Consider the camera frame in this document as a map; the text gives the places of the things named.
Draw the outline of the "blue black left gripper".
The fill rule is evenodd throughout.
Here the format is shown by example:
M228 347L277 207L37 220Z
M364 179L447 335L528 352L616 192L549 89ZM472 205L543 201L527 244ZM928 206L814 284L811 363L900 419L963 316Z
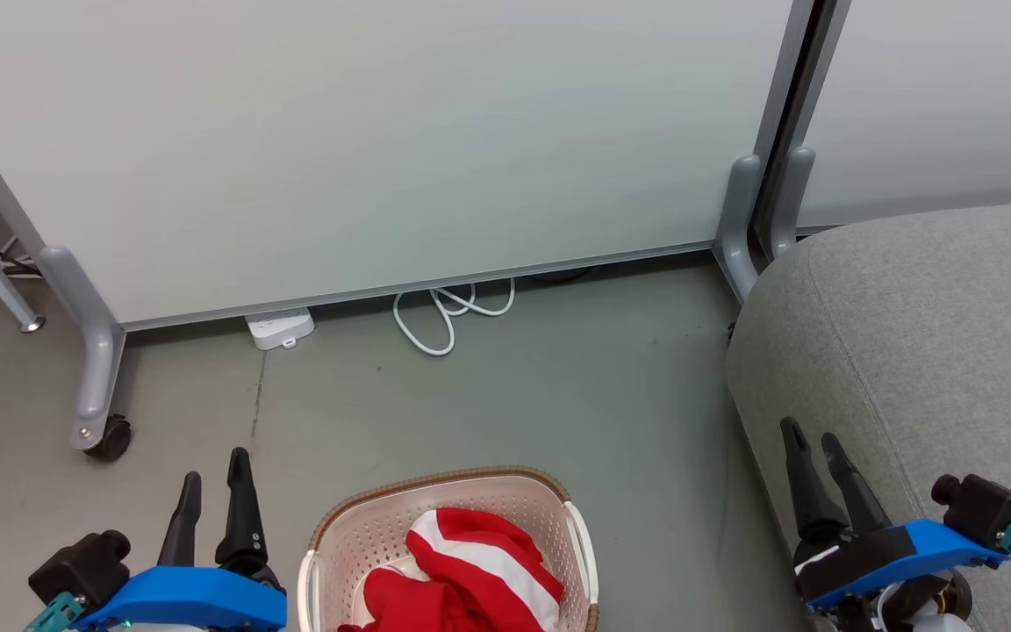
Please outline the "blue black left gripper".
M168 522L158 564L137 573L103 607L81 616L77 631L113 624L184 625L236 631L277 631L288 625L288 600L271 585L268 543L247 449L229 453L225 534L214 551L220 568L190 567L202 508L199 472L186 473Z

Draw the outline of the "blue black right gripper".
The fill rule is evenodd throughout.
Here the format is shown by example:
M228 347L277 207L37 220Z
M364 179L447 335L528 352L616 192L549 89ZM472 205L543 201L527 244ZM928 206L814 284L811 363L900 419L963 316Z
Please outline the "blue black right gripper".
M802 542L831 542L848 527L827 494L812 449L793 417L782 419L785 465L797 532ZM834 433L821 437L832 479L845 501L855 539L840 542L795 568L799 595L812 609L831 609L850 597L947 571L959 565L1002 564L1010 555L988 549L940 521L893 523Z

